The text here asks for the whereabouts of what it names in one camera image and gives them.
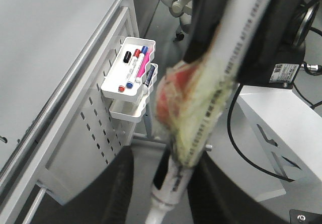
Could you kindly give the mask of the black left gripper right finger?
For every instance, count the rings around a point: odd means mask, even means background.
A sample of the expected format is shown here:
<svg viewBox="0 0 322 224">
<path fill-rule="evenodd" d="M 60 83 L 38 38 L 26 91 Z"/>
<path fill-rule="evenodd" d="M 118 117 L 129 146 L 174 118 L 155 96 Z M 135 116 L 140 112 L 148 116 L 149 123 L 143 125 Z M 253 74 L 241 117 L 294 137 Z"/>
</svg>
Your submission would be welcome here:
<svg viewBox="0 0 322 224">
<path fill-rule="evenodd" d="M 194 223 L 289 223 L 239 188 L 204 152 L 188 185 Z"/>
</svg>

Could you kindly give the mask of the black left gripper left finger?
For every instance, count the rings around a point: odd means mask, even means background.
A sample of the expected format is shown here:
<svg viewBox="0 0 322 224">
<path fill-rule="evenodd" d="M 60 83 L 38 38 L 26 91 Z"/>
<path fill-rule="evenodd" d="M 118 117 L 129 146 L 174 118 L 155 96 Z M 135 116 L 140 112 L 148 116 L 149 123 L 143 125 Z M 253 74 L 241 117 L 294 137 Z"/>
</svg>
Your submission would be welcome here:
<svg viewBox="0 0 322 224">
<path fill-rule="evenodd" d="M 133 152 L 123 147 L 86 189 L 32 223 L 126 223 L 132 190 Z"/>
</svg>

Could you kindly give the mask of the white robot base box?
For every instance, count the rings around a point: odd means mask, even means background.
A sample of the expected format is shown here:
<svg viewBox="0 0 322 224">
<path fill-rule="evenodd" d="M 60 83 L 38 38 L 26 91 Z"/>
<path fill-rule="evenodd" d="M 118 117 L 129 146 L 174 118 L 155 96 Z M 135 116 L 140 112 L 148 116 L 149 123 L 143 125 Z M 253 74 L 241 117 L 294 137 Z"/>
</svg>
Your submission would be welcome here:
<svg viewBox="0 0 322 224">
<path fill-rule="evenodd" d="M 321 205 L 321 117 L 292 90 L 245 86 L 237 103 L 269 170 L 292 179 L 273 179 L 267 190 L 252 190 L 251 196 L 265 201 L 284 195 Z"/>
</svg>

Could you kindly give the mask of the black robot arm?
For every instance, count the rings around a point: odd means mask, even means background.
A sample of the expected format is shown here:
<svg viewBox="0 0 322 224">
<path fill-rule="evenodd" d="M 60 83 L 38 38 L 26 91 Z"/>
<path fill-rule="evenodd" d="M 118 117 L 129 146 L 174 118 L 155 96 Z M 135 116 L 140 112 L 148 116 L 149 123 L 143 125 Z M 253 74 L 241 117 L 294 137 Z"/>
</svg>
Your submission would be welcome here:
<svg viewBox="0 0 322 224">
<path fill-rule="evenodd" d="M 263 77 L 283 43 L 293 45 L 297 18 L 320 0 L 192 1 L 187 50 L 156 91 L 155 115 L 170 145 L 146 223 L 162 223 L 184 192 L 195 223 L 283 223 L 225 175 L 205 145 L 229 98 Z"/>
</svg>

